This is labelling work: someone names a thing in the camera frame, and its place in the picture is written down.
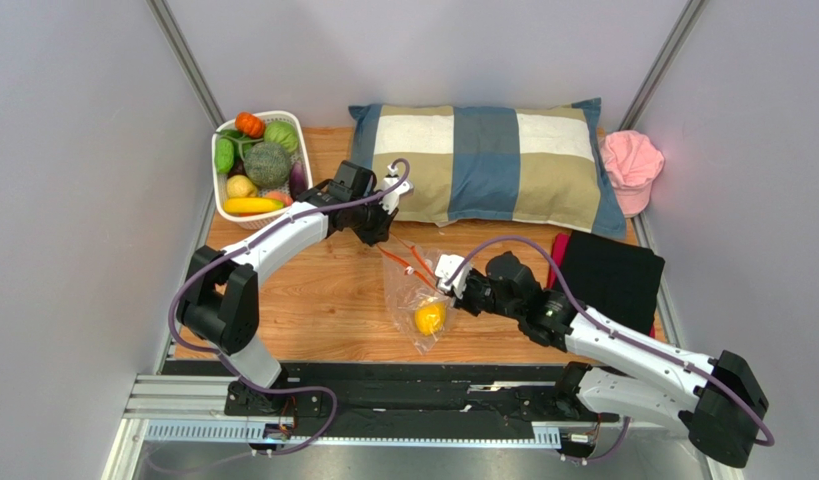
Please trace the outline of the yellow toy lemon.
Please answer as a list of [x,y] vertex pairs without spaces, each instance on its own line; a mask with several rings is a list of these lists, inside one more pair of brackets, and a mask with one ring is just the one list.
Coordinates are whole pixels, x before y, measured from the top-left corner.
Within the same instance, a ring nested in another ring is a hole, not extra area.
[[424,336],[438,334],[445,326],[447,308],[443,302],[428,303],[414,312],[414,324]]

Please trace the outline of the clear zip bag orange zipper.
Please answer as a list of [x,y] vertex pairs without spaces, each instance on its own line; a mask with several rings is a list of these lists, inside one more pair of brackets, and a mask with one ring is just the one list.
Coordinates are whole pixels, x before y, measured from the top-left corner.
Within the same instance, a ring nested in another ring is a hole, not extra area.
[[[393,236],[376,246],[382,260],[384,300],[394,327],[422,355],[428,354],[456,325],[454,300],[437,289],[435,264],[443,251]],[[444,328],[424,336],[414,324],[416,309],[443,302],[447,308]]]

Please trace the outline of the pink toy peach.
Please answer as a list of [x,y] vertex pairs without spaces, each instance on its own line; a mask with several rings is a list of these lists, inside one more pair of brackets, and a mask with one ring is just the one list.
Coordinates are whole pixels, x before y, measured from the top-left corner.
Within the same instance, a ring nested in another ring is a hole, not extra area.
[[292,197],[289,194],[285,193],[284,191],[279,191],[279,190],[269,191],[269,192],[265,193],[263,195],[263,197],[279,201],[279,202],[283,203],[285,207],[290,206],[294,202],[294,200],[292,199]]

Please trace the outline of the yellow toy banana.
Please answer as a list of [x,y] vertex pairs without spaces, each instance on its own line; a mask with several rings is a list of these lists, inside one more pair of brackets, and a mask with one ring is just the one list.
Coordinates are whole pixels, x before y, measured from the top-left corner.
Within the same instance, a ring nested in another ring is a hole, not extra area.
[[280,200],[264,197],[229,198],[222,205],[222,209],[226,213],[236,216],[272,213],[285,207],[286,204]]

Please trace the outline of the green toy pepper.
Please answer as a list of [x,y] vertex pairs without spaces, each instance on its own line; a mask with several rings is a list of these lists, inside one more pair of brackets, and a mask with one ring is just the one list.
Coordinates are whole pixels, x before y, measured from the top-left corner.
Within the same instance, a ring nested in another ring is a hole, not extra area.
[[227,137],[221,136],[214,146],[214,166],[218,174],[228,174],[234,166],[236,144]]

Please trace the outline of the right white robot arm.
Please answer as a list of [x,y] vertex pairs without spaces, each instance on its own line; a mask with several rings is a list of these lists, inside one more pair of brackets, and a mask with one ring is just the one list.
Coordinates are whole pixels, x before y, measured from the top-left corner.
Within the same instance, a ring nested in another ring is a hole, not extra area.
[[769,401],[744,357],[692,352],[626,327],[563,289],[542,288],[510,252],[483,272],[444,255],[434,274],[456,308],[512,319],[532,342],[594,360],[570,364],[556,383],[587,411],[660,425],[733,468],[745,467],[755,446],[772,445],[763,426]]

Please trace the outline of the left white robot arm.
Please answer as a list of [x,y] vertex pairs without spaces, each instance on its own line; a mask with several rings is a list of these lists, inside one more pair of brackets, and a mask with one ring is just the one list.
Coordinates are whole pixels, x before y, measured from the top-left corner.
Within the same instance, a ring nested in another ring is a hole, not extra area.
[[190,329],[249,388],[280,393],[275,383],[282,366],[257,337],[261,287],[288,261],[337,231],[352,230],[369,246],[386,241],[400,199],[413,189],[409,172],[405,159],[389,165],[382,179],[344,161],[333,178],[299,194],[266,227],[222,250],[199,248],[173,297],[171,332],[178,332],[177,325]]

